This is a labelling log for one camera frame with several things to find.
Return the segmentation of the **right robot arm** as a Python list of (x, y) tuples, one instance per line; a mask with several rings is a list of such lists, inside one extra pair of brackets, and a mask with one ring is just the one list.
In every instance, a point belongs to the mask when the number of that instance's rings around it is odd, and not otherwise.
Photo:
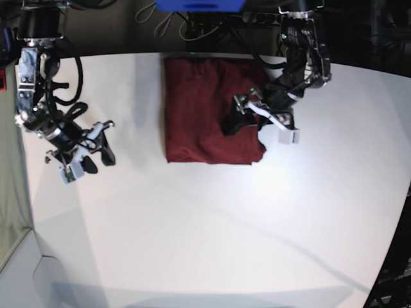
[(57, 42), (64, 39), (60, 17), (71, 6), (86, 10), (86, 6), (72, 1), (23, 1), (17, 31), (17, 40), (23, 46), (17, 70), (15, 112), (18, 127), (53, 145), (53, 150), (46, 153), (46, 162), (55, 160), (60, 176), (67, 183), (98, 172), (91, 159), (94, 153), (101, 155), (105, 166), (116, 163), (105, 135), (105, 130), (113, 127), (114, 122), (97, 122), (89, 129), (76, 123), (88, 109), (88, 105), (80, 101), (83, 66), (79, 57), (74, 59), (78, 73), (74, 97), (64, 100), (54, 94), (58, 89), (69, 88), (68, 83), (57, 83), (53, 78), (60, 69)]

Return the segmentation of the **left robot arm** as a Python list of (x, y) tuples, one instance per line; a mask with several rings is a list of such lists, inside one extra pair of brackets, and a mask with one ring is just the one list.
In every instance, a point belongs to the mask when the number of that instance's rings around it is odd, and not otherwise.
[(293, 105), (306, 89), (321, 88), (331, 79), (330, 55), (318, 12), (323, 7), (323, 1), (287, 1), (278, 6), (285, 62), (270, 64), (256, 52), (252, 56), (264, 68), (280, 69), (282, 74), (262, 88), (252, 87), (248, 93), (233, 96), (231, 110), (221, 125), (225, 136), (236, 135), (246, 126), (274, 124), (279, 129), (279, 142), (298, 142)]

